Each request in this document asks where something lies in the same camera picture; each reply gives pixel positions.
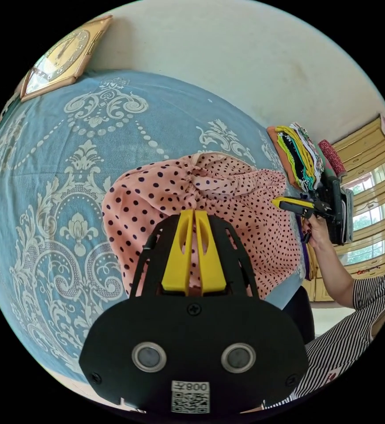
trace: wall clock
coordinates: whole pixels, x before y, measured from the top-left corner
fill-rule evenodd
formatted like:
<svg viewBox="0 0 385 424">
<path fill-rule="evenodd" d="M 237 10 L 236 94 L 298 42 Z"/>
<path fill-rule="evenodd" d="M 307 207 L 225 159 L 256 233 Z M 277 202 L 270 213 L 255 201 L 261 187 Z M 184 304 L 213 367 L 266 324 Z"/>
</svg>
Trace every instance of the wall clock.
<svg viewBox="0 0 385 424">
<path fill-rule="evenodd" d="M 50 48 L 27 73 L 20 100 L 24 102 L 76 82 L 112 18 L 107 15 L 89 21 Z"/>
</svg>

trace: clock face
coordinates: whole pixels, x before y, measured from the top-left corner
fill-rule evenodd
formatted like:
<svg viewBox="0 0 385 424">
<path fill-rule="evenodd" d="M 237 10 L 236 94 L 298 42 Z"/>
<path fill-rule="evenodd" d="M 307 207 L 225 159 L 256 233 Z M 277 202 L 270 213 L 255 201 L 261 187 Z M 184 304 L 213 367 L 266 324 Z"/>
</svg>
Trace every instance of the clock face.
<svg viewBox="0 0 385 424">
<path fill-rule="evenodd" d="M 85 51 L 90 40 L 86 29 L 78 29 L 55 44 L 34 65 L 26 92 L 33 92 L 64 74 Z"/>
</svg>

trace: blue bed sheet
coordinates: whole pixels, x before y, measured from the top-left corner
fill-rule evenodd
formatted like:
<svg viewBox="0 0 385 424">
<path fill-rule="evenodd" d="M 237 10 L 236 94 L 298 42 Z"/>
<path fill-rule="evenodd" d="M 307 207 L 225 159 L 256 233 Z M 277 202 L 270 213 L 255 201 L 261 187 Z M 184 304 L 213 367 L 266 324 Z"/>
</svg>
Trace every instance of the blue bed sheet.
<svg viewBox="0 0 385 424">
<path fill-rule="evenodd" d="M 88 330 L 126 299 L 102 227 L 106 191 L 125 171 L 199 151 L 283 172 L 263 127 L 164 76 L 89 72 L 9 108 L 0 124 L 0 308 L 42 366 L 86 382 L 78 358 Z M 288 185 L 286 194 L 297 193 Z M 302 263 L 267 301 L 283 308 L 303 277 Z"/>
</svg>

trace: qr code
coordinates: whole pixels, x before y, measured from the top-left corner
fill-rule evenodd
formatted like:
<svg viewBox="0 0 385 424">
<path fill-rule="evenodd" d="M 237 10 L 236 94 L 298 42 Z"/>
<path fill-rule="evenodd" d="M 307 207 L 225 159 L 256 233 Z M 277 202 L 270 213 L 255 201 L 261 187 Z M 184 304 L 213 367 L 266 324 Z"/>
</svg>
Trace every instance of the qr code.
<svg viewBox="0 0 385 424">
<path fill-rule="evenodd" d="M 172 412 L 184 414 L 209 413 L 209 393 L 172 392 Z"/>
</svg>

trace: woman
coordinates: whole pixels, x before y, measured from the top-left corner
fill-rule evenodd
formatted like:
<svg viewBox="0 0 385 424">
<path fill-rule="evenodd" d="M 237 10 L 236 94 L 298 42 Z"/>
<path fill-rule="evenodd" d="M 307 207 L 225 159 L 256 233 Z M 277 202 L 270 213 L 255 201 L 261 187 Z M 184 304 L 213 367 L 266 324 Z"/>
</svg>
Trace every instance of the woman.
<svg viewBox="0 0 385 424">
<path fill-rule="evenodd" d="M 311 231 L 310 244 L 328 294 L 355 311 L 306 345 L 309 369 L 291 396 L 280 404 L 305 396 L 344 373 L 385 322 L 385 275 L 355 280 L 338 259 L 324 219 L 312 216 L 303 230 Z"/>
</svg>

